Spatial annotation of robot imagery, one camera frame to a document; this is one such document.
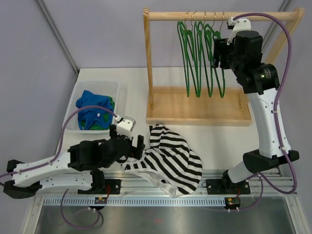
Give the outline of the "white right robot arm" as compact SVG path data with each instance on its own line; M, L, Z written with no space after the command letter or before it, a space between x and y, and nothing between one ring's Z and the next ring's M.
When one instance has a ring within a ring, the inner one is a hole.
M263 37L257 31L240 31L233 39L214 40L215 67L230 69L243 88L253 109L259 147L246 152L243 160L226 170L221 179L222 190L233 193L243 181L279 165L299 160L285 136L276 100L280 83L276 68L262 60Z

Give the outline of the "green tank top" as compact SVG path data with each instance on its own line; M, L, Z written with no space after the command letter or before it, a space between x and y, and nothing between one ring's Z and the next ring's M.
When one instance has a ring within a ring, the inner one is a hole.
M115 103L109 96L87 97L81 104L82 107L91 105L101 106L111 112L113 112L115 108ZM112 123L113 115L102 109L89 108L79 112L78 118L81 130L108 130Z

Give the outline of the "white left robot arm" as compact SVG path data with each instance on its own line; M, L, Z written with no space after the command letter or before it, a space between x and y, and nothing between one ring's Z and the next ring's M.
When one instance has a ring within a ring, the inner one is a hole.
M4 182L3 192L13 199L33 197L37 192L76 190L78 194L93 195L109 192L103 168L115 162L122 164L129 158L141 159L145 148L144 137L133 137L110 127L110 138L84 140L71 146L57 158L46 158L33 163L10 160L7 174L12 178Z

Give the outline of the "black white striped top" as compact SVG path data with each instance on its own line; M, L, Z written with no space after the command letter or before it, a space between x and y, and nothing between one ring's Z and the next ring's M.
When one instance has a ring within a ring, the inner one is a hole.
M202 178L202 160L186 139L163 124L149 125L150 147L139 160L121 164L125 173L136 175L171 198L196 191Z

